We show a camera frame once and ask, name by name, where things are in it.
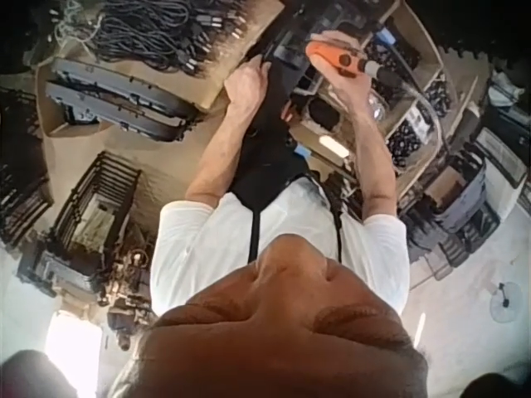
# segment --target black cable bundle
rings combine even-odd
[[[201,76],[215,45],[240,37],[245,0],[105,0],[100,28],[87,43],[102,61],[142,61],[159,71]]]

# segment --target floor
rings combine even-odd
[[[483,59],[474,60],[471,56],[459,59],[451,53],[444,57],[449,68],[461,75],[479,72],[484,81],[488,75],[488,65]],[[481,90],[480,85],[474,95],[476,99],[480,97]],[[142,168],[133,217],[151,231],[156,231],[159,209],[165,203],[183,197],[202,150],[221,117],[220,114],[211,117],[200,128],[188,133],[182,143],[155,143],[116,127],[85,137],[45,137],[44,148],[55,205],[39,221],[37,228],[43,231],[52,225],[81,174],[97,153],[109,150],[127,157]],[[424,281],[429,276],[425,263],[412,266],[412,285],[424,283],[412,291],[403,322],[407,331],[414,336],[419,317],[422,313],[426,314],[426,326],[419,347],[426,353],[430,363],[430,396],[458,396],[458,391],[468,382],[487,371],[505,371],[517,376],[526,370],[524,364],[529,364],[531,355],[530,229],[531,220],[517,207],[476,255],[441,282],[434,279]],[[13,330],[2,333],[3,347],[9,345],[10,339],[20,340],[17,331],[28,326],[27,323],[21,323],[21,319],[28,319],[26,314],[29,309],[20,308],[15,302],[18,303],[21,296],[30,293],[26,292],[26,285],[21,288],[17,280],[11,277],[15,268],[14,265],[2,273],[2,279],[6,281],[2,281],[2,318],[9,311],[12,315],[10,319],[15,319],[12,321]],[[526,298],[519,318],[509,324],[496,323],[489,313],[490,290],[493,284],[502,281],[518,283]],[[28,300],[25,303],[35,301],[29,296]],[[49,303],[47,307],[55,310],[55,303]],[[35,340],[41,336],[33,332],[28,333],[28,338]],[[17,343],[17,347],[26,346],[24,342]],[[39,344],[35,343],[32,347],[39,347]],[[105,389],[127,357],[117,355],[113,349],[102,352],[102,356],[104,385],[101,388]]]

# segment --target black apron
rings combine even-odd
[[[338,241],[338,261],[341,262],[341,212],[334,208],[327,191],[328,188],[313,178],[306,160],[295,152],[296,142],[291,138],[288,126],[277,124],[275,127],[280,130],[258,130],[245,136],[240,162],[229,188],[241,204],[252,211],[248,262],[256,260],[258,256],[262,211],[299,178],[308,178],[323,189],[334,218]]]

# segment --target orange tool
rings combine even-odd
[[[365,59],[363,53],[342,41],[327,42],[312,40],[306,46],[306,55],[322,56],[345,76],[356,77],[362,73]]]

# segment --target wooden shelving unit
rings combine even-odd
[[[422,25],[417,15],[403,0],[395,2],[393,7],[382,17],[380,22],[384,23],[389,17],[393,18],[397,29],[409,44],[421,53],[421,61],[413,71],[420,86],[426,90],[441,72],[445,73],[446,79],[448,80],[452,106],[449,113],[441,120],[441,125],[445,137],[451,137],[455,132],[463,110],[468,104],[470,96],[474,91],[477,78],[471,76],[469,80],[465,82],[460,81],[458,82],[458,85],[455,85],[451,73],[445,68],[443,60],[441,59],[441,54],[436,48],[426,28]],[[362,46],[365,47],[371,39],[372,35],[364,38],[362,40]],[[331,88],[326,82],[319,87],[318,95],[342,113],[342,120],[339,126],[337,126],[333,132],[330,132],[330,135],[353,153],[353,131],[347,115],[344,113],[344,108],[331,95]],[[379,123],[384,138],[390,138],[397,131],[398,126],[406,118],[408,111],[416,106],[417,102],[417,99],[405,97],[387,113],[387,117]],[[309,123],[308,120],[304,120],[304,118],[303,125],[307,129],[313,130],[316,134],[323,134],[322,129],[317,131],[317,128],[312,125],[312,123]],[[430,142],[421,147],[416,153],[412,154],[412,157],[408,162],[413,163],[414,166],[400,174],[397,178],[397,194],[399,199],[407,194],[413,184],[415,184],[418,178],[426,171],[426,168],[434,160],[441,149],[441,144],[441,142]]]

